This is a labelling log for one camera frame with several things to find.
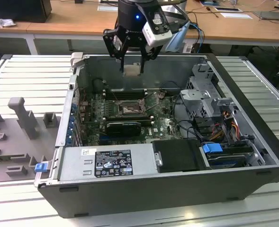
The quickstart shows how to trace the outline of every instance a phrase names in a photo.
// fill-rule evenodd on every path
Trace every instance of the white tissue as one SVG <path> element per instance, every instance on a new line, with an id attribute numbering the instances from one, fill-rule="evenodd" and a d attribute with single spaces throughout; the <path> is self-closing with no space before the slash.
<path id="1" fill-rule="evenodd" d="M 11 19 L 0 19 L 0 28 L 14 26 L 14 21 Z"/>

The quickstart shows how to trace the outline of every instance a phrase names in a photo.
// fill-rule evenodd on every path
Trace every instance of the warning label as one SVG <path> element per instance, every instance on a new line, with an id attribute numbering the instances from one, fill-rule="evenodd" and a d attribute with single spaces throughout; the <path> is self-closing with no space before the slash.
<path id="1" fill-rule="evenodd" d="M 95 176 L 133 175 L 131 150 L 95 152 Z"/>

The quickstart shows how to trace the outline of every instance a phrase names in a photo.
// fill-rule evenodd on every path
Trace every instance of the black plastic cover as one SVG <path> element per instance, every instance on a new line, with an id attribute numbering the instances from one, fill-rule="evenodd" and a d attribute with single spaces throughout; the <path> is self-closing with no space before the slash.
<path id="1" fill-rule="evenodd" d="M 156 140 L 152 142 L 154 152 L 162 159 L 160 173 L 204 170 L 198 140 Z"/>

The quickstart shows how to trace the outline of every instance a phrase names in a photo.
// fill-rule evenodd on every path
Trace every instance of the white sticker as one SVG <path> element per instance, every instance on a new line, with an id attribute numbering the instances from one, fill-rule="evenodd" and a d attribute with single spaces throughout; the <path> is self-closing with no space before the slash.
<path id="1" fill-rule="evenodd" d="M 160 20 L 160 19 L 154 19 L 153 22 L 156 25 L 161 25 L 162 24 L 162 20 Z"/>
<path id="2" fill-rule="evenodd" d="M 96 148 L 81 149 L 81 155 L 95 155 Z"/>

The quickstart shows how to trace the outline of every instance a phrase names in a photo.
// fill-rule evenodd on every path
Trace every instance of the desk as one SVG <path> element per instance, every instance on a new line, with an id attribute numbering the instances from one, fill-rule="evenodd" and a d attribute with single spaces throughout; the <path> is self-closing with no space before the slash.
<path id="1" fill-rule="evenodd" d="M 239 4 L 256 6 L 254 2 L 239 0 Z M 45 23 L 18 22 L 17 27 L 0 29 L 0 37 L 24 38 L 31 54 L 38 54 L 34 39 L 71 39 L 102 40 L 105 28 L 113 28 L 117 12 L 97 11 L 98 3 L 52 0 L 52 13 Z M 260 7 L 248 8 L 237 5 L 243 11 L 274 10 L 277 1 L 267 0 Z M 200 8 L 201 4 L 188 0 L 187 11 Z M 205 8 L 195 12 L 208 12 Z M 257 16 L 248 13 L 253 19 L 224 18 L 221 14 L 197 14 L 198 23 L 205 32 L 206 44 L 274 45 L 279 46 L 279 24 L 266 20 L 259 21 Z M 186 42 L 193 43 L 196 31 L 188 31 Z"/>

